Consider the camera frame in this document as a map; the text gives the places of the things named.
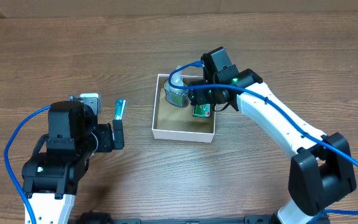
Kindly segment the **clear purple liquid bottle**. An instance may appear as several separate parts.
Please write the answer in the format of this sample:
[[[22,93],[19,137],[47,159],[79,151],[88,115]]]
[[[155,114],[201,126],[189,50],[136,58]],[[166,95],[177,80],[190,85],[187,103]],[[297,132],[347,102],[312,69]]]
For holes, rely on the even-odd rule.
[[[176,86],[186,86],[185,82],[183,81],[183,75],[181,71],[174,73],[170,81]],[[164,90],[166,101],[173,106],[185,108],[189,105],[188,90],[173,88],[169,84],[169,81],[165,82]]]

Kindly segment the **green white small packet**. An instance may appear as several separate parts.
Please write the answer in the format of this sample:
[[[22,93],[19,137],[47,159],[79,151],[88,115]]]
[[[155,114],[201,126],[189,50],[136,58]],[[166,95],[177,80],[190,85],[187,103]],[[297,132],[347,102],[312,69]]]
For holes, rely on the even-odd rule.
[[[211,105],[194,105],[193,116],[197,118],[209,118],[211,116]]]

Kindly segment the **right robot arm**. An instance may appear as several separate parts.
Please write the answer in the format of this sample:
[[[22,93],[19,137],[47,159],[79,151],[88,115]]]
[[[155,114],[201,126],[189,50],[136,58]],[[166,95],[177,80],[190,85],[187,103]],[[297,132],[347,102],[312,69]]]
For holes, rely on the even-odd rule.
[[[251,69],[239,71],[223,47],[193,62],[203,80],[190,83],[192,105],[222,104],[255,121],[290,160],[290,201],[272,223],[314,223],[326,209],[355,191],[356,177],[347,139],[327,135],[285,106]]]

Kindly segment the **teal white small tube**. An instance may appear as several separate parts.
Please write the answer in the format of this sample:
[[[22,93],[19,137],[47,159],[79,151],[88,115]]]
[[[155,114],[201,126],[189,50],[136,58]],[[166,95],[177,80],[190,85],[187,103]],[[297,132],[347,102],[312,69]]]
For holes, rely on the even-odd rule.
[[[114,113],[115,120],[122,120],[125,107],[126,107],[126,100],[116,100],[115,113]]]

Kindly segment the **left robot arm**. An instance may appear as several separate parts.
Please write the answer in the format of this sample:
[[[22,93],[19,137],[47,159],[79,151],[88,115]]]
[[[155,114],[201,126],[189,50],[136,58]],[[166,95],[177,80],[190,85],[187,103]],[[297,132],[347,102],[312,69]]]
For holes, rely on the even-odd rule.
[[[125,100],[116,101],[112,123],[99,124],[98,112],[81,101],[59,101],[48,110],[48,133],[37,141],[22,168],[25,198],[31,223],[67,223],[80,179],[90,157],[124,147],[122,115]]]

